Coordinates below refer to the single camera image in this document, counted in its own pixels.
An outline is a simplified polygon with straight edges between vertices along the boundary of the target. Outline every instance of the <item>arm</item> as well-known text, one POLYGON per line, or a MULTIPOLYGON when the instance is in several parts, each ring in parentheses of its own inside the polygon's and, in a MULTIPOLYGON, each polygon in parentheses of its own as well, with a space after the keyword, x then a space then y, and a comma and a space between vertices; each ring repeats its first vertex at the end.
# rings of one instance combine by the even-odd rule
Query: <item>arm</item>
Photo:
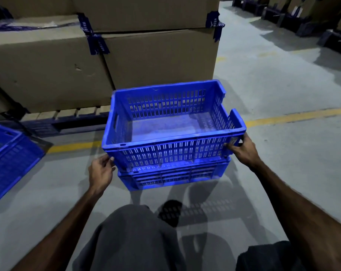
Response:
POLYGON ((341 271, 341 223, 286 185, 258 156, 245 133, 240 147, 227 144, 259 178, 302 263, 309 270, 341 271))
POLYGON ((96 202, 113 178, 114 158, 104 155, 89 167, 89 189, 66 217, 12 271, 65 270, 96 202))

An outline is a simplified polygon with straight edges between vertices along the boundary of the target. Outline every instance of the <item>blue plastic crate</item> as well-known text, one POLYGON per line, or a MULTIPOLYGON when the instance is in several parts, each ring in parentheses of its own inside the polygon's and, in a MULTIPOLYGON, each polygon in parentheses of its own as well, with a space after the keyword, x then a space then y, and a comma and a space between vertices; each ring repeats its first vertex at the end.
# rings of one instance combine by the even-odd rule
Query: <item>blue plastic crate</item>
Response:
POLYGON ((246 125, 222 106, 217 80, 117 90, 102 148, 122 171, 222 160, 225 142, 238 143, 246 125))
POLYGON ((231 158, 208 163, 180 165, 170 169, 157 168, 147 172, 118 172, 119 178, 129 191, 167 187, 190 182, 219 179, 231 158))
POLYGON ((0 126, 0 199, 42 156, 44 151, 24 134, 0 126))

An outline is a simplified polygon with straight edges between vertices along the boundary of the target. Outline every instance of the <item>left hand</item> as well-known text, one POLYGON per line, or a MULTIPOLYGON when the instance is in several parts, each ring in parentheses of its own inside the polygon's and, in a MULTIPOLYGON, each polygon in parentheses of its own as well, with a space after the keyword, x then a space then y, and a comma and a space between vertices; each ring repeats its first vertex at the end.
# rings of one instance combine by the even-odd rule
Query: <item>left hand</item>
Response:
POLYGON ((112 182, 114 157, 107 154, 92 161, 89 170, 89 191, 102 195, 108 185, 112 182))

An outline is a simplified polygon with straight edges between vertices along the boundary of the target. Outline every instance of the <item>forearm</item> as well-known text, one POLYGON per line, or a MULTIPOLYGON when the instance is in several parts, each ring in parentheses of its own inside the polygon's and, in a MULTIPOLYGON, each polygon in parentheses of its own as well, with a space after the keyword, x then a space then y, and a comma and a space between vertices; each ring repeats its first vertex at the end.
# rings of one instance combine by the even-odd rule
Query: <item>forearm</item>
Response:
POLYGON ((12 271, 65 270, 98 199, 95 192, 87 191, 58 226, 12 271))
POLYGON ((303 263, 341 271, 341 224, 286 185, 262 161, 252 168, 303 263))

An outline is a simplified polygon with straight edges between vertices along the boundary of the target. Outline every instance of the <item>concrete floor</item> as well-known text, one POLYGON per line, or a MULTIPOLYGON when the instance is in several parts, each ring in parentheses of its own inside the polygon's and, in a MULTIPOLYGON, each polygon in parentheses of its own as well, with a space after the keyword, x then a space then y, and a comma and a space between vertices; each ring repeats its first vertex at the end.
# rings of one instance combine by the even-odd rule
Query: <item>concrete floor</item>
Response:
MULTIPOLYGON (((317 38, 298 38, 232 8, 231 2, 222 2, 219 12, 226 27, 214 78, 227 91, 228 111, 236 108, 244 120, 253 120, 341 108, 340 54, 318 48, 317 38)), ((341 116, 257 126, 248 133, 285 182, 341 222, 341 116)), ((59 145, 101 136, 91 132, 49 140, 59 145)), ((87 167, 99 154, 99 149, 48 154, 2 198, 0 271, 9 270, 73 207, 88 187, 87 167)), ((136 203, 156 211, 169 199, 188 207, 213 201, 230 206, 229 211, 208 212, 194 224, 180 221, 178 237, 189 270, 233 270, 248 246, 287 239, 258 179, 234 160, 220 181, 132 194, 115 177, 94 208, 73 259, 115 209, 136 203)))

